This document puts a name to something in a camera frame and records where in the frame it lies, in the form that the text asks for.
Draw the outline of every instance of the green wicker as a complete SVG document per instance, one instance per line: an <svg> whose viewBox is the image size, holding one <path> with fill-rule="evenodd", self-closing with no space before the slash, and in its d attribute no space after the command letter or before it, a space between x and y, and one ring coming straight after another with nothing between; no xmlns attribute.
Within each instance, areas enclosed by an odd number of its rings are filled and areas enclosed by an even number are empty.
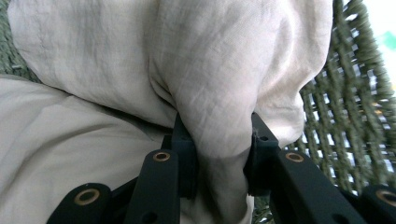
<svg viewBox="0 0 396 224"><path fill-rule="evenodd" d="M39 82L12 43L7 6L0 0L0 73ZM334 185L350 192L370 184L396 188L396 104L367 10L361 0L345 6L334 0L333 15L327 62L301 90L304 135L286 149L307 153ZM272 221L267 198L256 198L253 219Z"/></svg>

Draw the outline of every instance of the woven mat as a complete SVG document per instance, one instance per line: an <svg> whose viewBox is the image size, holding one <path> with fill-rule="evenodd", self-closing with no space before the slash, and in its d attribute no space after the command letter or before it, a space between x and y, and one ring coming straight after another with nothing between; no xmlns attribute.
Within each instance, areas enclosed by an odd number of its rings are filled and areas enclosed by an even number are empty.
<svg viewBox="0 0 396 224"><path fill-rule="evenodd" d="M0 0L0 73L39 82L16 51ZM359 194L370 184L396 188L396 102L361 0L333 2L327 62L301 91L303 136L285 149L307 153L334 185ZM271 221L267 198L256 198L254 223Z"/></svg>

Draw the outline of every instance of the crumpled fabric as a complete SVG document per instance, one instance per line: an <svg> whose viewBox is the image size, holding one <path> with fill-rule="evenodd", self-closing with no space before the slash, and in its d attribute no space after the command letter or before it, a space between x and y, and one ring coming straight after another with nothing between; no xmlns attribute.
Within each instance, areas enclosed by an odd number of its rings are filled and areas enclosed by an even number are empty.
<svg viewBox="0 0 396 224"><path fill-rule="evenodd" d="M8 16L46 85L165 127L180 114L201 168L182 223L249 223L250 115L281 147L300 136L298 92L325 62L332 1L13 0Z"/></svg>

